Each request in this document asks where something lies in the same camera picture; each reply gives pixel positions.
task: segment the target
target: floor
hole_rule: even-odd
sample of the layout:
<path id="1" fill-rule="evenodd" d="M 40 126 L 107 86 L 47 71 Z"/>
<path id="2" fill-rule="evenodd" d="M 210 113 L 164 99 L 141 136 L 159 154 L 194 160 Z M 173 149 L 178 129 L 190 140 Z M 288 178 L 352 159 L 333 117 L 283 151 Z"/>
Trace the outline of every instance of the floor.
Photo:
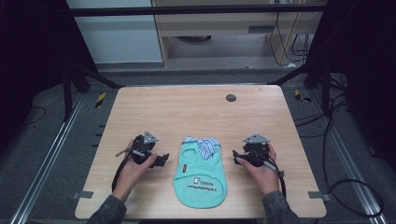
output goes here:
<path id="1" fill-rule="evenodd" d="M 301 62 L 297 62 L 290 66 L 279 66 L 265 39 L 263 35 L 212 36 L 208 41 L 176 37 L 172 40 L 167 67 L 140 67 L 118 73 L 104 71 L 103 75 L 130 86 L 265 84 L 286 75 L 293 66 L 301 65 Z M 295 49 L 299 49 L 304 41 L 296 43 Z M 282 87 L 296 123 L 300 123 L 300 119 L 308 115 L 320 113 L 320 87 L 305 90 L 302 81 L 304 75 L 294 78 Z M 32 196 L 32 206 L 27 206 L 26 210 L 28 222 L 80 223 L 74 217 L 77 200 L 72 199 L 72 195 L 83 188 L 95 150 L 100 143 L 103 125 L 106 124 L 117 94 L 116 90 L 111 90 L 93 79 L 89 79 L 89 82 L 92 87 L 88 93 L 79 94 L 73 91 L 73 99 L 76 102 L 80 100 L 78 116 L 72 128 L 67 131 L 67 138 L 58 139 L 59 151 L 52 154 L 53 163 L 47 164 L 50 172 L 42 176 L 41 182 L 35 178 L 36 174 L 42 170 L 43 161 L 47 161 L 49 151 L 53 149 L 52 143 L 54 139 L 57 140 L 57 134 L 63 127 L 62 86 L 43 91 L 35 98 L 35 107 L 26 118 L 27 124 L 21 126 L 20 132 L 9 146 L 12 153 L 0 160 L 0 223 L 9 222 L 23 204 L 27 192 L 31 192 Z M 303 97 L 312 99 L 312 102 L 297 99 L 297 89 Z M 101 108 L 97 109 L 94 105 L 97 96 L 103 91 L 106 92 L 106 99 Z M 339 93 L 332 91 L 332 96 L 335 98 Z M 323 191 L 327 187 L 322 173 L 322 139 L 312 136 L 323 133 L 325 127 L 326 119 L 318 119 L 309 125 L 298 127 L 314 176 Z M 329 161 L 327 169 L 331 183 L 341 178 L 361 175 L 381 193 L 386 210 L 382 219 L 369 219 L 352 214 L 332 200 L 326 203 L 328 215 L 319 223 L 396 223 L 396 199 L 392 193 L 396 188 L 395 175 L 383 159 L 370 156 L 367 142 L 353 116 L 347 112 L 347 105 L 334 112 L 334 125 L 328 138 L 326 158 Z M 358 169 L 357 173 L 352 174 L 348 170 L 351 164 Z M 36 189 L 29 189 L 34 182 L 40 185 Z M 363 197 L 351 196 L 359 190 L 366 189 L 350 185 L 339 188 L 337 193 L 348 200 L 349 204 L 358 206 L 367 199 L 364 194 Z M 358 207 L 364 212 L 364 206 Z"/>

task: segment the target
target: metal bracket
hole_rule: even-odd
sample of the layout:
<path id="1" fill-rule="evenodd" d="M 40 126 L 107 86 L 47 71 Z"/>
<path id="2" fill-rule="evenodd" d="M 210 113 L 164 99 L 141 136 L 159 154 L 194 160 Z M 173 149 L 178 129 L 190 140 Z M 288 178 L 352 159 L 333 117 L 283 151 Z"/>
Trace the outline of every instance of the metal bracket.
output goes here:
<path id="1" fill-rule="evenodd" d="M 323 202 L 328 202 L 332 198 L 330 197 L 330 194 L 322 194 L 320 191 L 308 191 L 308 195 L 310 199 L 317 199 L 321 198 Z"/>
<path id="2" fill-rule="evenodd" d="M 256 144 L 256 143 L 269 143 L 270 140 L 266 137 L 263 137 L 257 133 L 251 135 L 248 138 L 244 138 L 244 142 L 250 143 L 250 144 Z"/>
<path id="3" fill-rule="evenodd" d="M 80 199 L 80 198 L 87 198 L 91 199 L 93 195 L 92 191 L 84 191 L 82 190 L 81 192 L 74 192 L 72 195 L 72 199 Z"/>
<path id="4" fill-rule="evenodd" d="M 145 144 L 149 144 L 149 143 L 154 143 L 154 142 L 158 142 L 158 137 L 152 135 L 151 133 L 149 133 L 148 131 L 145 131 Z"/>

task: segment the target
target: white cabinet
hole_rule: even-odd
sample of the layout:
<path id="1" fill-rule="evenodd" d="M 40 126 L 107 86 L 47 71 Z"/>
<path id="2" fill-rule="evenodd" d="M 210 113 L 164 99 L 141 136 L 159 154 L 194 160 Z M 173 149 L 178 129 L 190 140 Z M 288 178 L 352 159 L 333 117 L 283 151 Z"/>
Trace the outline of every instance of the white cabinet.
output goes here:
<path id="1" fill-rule="evenodd" d="M 70 8 L 151 7 L 149 0 L 67 0 Z M 153 16 L 76 17 L 97 64 L 162 63 Z"/>

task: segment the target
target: person's left hand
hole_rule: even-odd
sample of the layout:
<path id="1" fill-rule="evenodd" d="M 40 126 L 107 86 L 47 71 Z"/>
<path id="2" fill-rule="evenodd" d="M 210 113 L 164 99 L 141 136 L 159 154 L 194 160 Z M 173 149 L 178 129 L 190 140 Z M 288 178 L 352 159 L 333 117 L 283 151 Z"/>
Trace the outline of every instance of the person's left hand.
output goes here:
<path id="1" fill-rule="evenodd" d="M 133 141 L 134 139 L 131 140 L 127 148 L 132 146 Z M 156 159 L 157 154 L 152 154 L 140 165 L 136 164 L 134 160 L 129 159 L 120 172 L 117 186 L 114 188 L 112 195 L 125 203 L 132 191 L 132 188 L 137 184 L 137 182 L 139 182 L 142 175 Z"/>

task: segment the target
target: teal garment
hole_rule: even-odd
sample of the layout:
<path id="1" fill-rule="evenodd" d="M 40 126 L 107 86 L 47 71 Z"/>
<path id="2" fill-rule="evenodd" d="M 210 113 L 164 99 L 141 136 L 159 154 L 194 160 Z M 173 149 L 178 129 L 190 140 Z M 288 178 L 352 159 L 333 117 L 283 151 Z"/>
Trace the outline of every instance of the teal garment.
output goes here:
<path id="1" fill-rule="evenodd" d="M 221 162 L 220 145 L 209 160 L 204 160 L 196 141 L 181 145 L 173 180 L 178 199 L 191 208 L 211 208 L 227 195 L 227 181 Z"/>

